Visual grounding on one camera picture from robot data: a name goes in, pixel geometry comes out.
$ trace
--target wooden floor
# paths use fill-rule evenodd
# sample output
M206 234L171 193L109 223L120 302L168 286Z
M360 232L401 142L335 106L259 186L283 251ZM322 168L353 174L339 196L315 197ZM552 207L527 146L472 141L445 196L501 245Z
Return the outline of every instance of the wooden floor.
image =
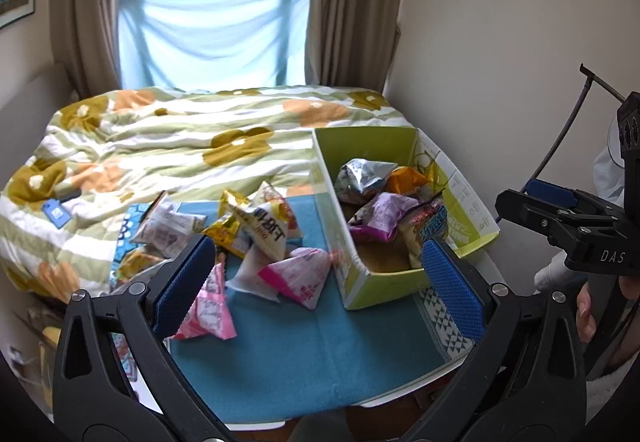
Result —
M389 440L402 436L427 410L452 374L397 400L377 408L346 408L347 424L357 442ZM287 442L298 419L270 431L236 432L240 440Z

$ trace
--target box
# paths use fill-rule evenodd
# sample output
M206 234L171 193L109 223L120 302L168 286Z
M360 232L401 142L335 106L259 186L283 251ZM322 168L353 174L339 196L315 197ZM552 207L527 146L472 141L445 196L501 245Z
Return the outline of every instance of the box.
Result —
M416 128L348 126L314 130L317 161L311 180L328 248L334 257L335 275L347 310L357 310L398 299L427 288L430 283L421 268L393 266L385 272L373 270L358 255L340 203L334 180L340 167L352 158L366 158L412 166L442 190L448 212L447 242L461 258L498 236L500 229L452 161ZM380 252L387 244L378 244Z

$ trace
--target blue curtain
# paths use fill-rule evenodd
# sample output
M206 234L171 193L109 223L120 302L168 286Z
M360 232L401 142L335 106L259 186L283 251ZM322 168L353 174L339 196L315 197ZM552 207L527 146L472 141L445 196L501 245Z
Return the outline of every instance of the blue curtain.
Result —
M123 88L305 83L309 0L120 0Z

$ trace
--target blue card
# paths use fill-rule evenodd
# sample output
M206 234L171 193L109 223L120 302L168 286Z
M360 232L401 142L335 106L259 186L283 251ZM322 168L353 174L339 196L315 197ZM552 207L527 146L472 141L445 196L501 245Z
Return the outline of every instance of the blue card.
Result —
M67 213L62 204L54 198L43 203L42 211L47 215L47 218L51 220L51 223L59 229L71 220L71 215Z

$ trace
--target screw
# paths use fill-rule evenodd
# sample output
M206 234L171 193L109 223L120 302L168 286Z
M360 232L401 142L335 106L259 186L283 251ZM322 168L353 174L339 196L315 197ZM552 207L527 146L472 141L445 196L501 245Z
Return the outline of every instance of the screw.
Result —
M76 290L71 295L71 299L72 299L72 301L82 301L85 296L86 296L86 291L83 290L83 289L80 289L80 290Z
M146 286L141 281L137 281L129 285L129 294L133 294L137 296L138 294L142 294L146 289Z
M559 290L556 290L551 297L556 303L564 303L566 301L566 296Z
M509 289L506 285L496 283L491 287L491 292L493 292L497 296L504 297L509 293Z

